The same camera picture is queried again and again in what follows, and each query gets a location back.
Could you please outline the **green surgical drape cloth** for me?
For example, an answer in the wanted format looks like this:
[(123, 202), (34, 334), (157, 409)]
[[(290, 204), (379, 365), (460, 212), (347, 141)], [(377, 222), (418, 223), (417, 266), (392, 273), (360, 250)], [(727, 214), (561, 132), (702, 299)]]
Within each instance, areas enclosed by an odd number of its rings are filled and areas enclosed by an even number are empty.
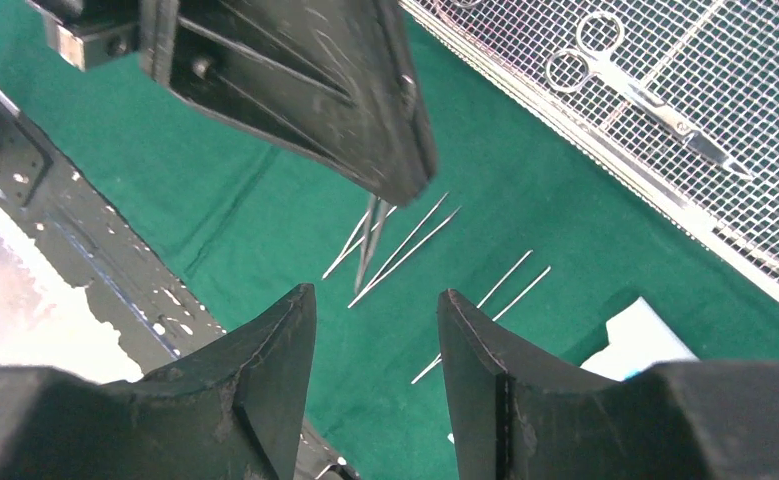
[(321, 275), (367, 195), (161, 89), (129, 57), (83, 73), (40, 16), (0, 1), (0, 89), (81, 169), (226, 329), (316, 288), (310, 421), (366, 479), (454, 479), (437, 298), (453, 288), (580, 364), (644, 298), (702, 359), (779, 360), (779, 303), (692, 241), (414, 22), (439, 172), (396, 212), (377, 262), (444, 193), (461, 206), (353, 309), (356, 257)]

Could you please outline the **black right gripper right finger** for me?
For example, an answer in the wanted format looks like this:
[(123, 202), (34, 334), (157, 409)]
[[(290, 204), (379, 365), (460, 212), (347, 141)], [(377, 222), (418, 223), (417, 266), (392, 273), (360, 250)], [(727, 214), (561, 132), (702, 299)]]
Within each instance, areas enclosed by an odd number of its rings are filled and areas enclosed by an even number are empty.
[(569, 364), (454, 289), (437, 324), (463, 479), (779, 479), (779, 362)]

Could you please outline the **metal mesh instrument tray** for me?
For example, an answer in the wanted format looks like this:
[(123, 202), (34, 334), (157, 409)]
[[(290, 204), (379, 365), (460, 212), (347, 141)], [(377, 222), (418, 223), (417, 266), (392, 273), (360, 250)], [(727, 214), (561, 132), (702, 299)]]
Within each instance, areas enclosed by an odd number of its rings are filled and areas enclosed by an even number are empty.
[(779, 302), (779, 1), (405, 9)]

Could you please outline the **white sterile packet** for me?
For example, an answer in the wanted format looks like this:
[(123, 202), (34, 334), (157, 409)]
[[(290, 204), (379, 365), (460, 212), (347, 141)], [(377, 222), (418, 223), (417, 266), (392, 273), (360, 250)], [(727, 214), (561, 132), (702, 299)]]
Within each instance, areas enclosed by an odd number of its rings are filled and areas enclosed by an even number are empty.
[(605, 328), (607, 345), (581, 364), (583, 370), (623, 381), (657, 363), (698, 361), (642, 297), (609, 319)]

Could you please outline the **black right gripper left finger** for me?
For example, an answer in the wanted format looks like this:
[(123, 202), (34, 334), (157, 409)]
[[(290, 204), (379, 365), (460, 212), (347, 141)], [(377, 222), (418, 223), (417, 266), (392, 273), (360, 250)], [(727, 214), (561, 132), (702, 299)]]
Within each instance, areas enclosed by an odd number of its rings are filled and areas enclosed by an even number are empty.
[(291, 479), (316, 329), (305, 283), (136, 382), (0, 367), (0, 479)]

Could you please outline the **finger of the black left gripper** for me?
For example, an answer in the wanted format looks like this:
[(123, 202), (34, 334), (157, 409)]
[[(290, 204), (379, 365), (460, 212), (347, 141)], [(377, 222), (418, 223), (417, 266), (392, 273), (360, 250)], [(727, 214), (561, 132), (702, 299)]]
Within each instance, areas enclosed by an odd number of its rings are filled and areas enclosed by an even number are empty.
[(194, 110), (394, 206), (437, 172), (396, 1), (144, 1), (143, 70)]

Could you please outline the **steel needle holder clamp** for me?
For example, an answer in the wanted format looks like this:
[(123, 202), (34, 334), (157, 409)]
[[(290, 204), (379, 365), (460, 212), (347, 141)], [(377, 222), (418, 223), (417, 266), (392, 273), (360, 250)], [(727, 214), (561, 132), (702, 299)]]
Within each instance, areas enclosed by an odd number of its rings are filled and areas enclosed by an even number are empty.
[(391, 204), (387, 201), (374, 194), (370, 196), (362, 226), (363, 241), (360, 245), (359, 265), (354, 280), (355, 295), (362, 290), (365, 274), (371, 264), (390, 209)]

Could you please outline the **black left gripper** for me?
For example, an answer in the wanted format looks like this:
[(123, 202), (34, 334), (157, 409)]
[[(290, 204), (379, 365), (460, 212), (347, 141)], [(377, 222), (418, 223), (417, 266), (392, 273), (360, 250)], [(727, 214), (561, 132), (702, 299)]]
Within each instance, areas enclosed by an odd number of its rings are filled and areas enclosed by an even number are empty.
[(139, 0), (27, 0), (43, 23), (48, 47), (89, 71), (138, 51)]

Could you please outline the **steel surgical forceps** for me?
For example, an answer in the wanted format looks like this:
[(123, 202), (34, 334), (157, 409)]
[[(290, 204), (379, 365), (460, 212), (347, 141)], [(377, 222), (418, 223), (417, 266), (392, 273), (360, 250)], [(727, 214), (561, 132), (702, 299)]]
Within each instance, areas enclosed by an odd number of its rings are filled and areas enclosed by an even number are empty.
[[(386, 221), (396, 210), (397, 210), (396, 206), (391, 206)], [(355, 227), (353, 228), (351, 233), (348, 235), (348, 238), (343, 243), (343, 246), (340, 249), (337, 256), (326, 268), (326, 270), (322, 273), (321, 275), (322, 280), (328, 279), (338, 269), (338, 267), (343, 263), (343, 261), (347, 259), (350, 255), (352, 255), (354, 252), (358, 253), (360, 259), (360, 245), (362, 244), (363, 241), (362, 226), (364, 224), (364, 220), (365, 220), (365, 212), (362, 214), (360, 219), (355, 224)]]

